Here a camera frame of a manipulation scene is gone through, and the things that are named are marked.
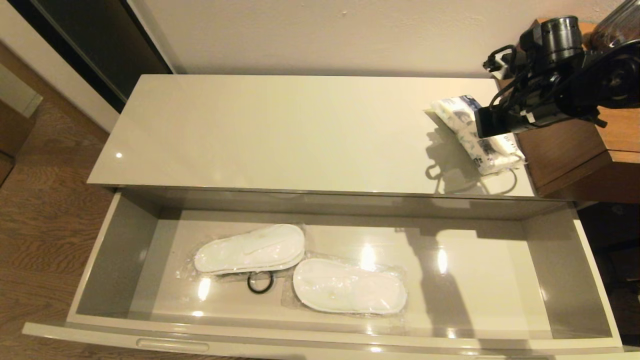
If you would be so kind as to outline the white slippers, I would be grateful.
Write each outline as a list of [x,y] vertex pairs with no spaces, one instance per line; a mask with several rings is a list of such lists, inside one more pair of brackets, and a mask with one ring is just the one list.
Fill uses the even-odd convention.
[[297,300],[316,312],[394,315],[402,312],[409,298],[397,275],[338,260],[302,260],[291,280]]
[[256,272],[288,271],[307,253],[302,223],[220,222],[176,237],[189,243],[171,251],[171,275],[178,280],[238,277]]

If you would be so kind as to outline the dark door panel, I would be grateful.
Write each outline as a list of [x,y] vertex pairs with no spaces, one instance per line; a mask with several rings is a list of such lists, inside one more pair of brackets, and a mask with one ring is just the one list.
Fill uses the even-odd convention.
[[128,0],[7,0],[118,113],[142,75],[173,70]]

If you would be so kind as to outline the white door frame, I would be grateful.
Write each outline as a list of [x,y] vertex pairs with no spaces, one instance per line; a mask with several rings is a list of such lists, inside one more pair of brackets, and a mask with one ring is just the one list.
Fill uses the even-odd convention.
[[14,9],[0,0],[0,43],[107,133],[119,113]]

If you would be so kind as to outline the white flat panel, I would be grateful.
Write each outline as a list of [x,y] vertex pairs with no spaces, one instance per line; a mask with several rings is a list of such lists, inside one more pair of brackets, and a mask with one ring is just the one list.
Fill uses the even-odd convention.
[[0,100],[26,118],[31,118],[43,96],[0,63]]

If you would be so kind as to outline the glossy white cabinet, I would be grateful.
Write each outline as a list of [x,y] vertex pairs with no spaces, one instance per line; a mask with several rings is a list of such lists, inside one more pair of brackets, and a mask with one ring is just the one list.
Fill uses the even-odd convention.
[[301,75],[143,75],[87,178],[152,191],[232,191],[277,199],[487,202],[524,212],[537,196],[524,166],[481,175],[431,104],[489,79]]

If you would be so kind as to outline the glossy white drawer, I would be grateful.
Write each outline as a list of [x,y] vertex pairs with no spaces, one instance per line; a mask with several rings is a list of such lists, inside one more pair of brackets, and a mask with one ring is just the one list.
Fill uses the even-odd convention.
[[[177,237],[215,223],[304,224],[306,256],[402,280],[389,315],[327,313],[295,297],[295,269],[174,278]],[[234,191],[115,194],[61,323],[35,337],[140,349],[207,343],[216,356],[281,360],[640,360],[622,344],[574,208]]]

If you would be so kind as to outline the brown wooden side cabinet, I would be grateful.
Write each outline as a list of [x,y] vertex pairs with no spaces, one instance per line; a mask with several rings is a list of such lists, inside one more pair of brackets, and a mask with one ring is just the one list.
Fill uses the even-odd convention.
[[599,118],[606,127],[570,120],[516,135],[537,196],[640,204],[640,107],[599,107]]

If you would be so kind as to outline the brown wooden box furniture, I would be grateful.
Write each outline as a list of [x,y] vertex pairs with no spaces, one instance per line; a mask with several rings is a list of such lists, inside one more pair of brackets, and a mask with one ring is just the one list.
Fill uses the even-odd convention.
[[18,153],[34,126],[34,120],[0,99],[0,187],[13,171]]

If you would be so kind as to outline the dark ribbed glass vase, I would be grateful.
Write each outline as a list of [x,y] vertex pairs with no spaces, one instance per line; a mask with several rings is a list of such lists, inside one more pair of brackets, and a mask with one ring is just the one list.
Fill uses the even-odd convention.
[[601,51],[640,40],[640,0],[624,0],[594,28],[587,45]]

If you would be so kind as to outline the white blue printed packet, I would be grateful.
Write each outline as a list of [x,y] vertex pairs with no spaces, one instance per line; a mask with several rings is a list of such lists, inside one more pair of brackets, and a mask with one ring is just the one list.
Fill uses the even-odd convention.
[[514,134],[480,138],[477,129],[480,103],[473,96],[453,96],[432,101],[430,109],[454,133],[483,176],[517,169],[526,164]]

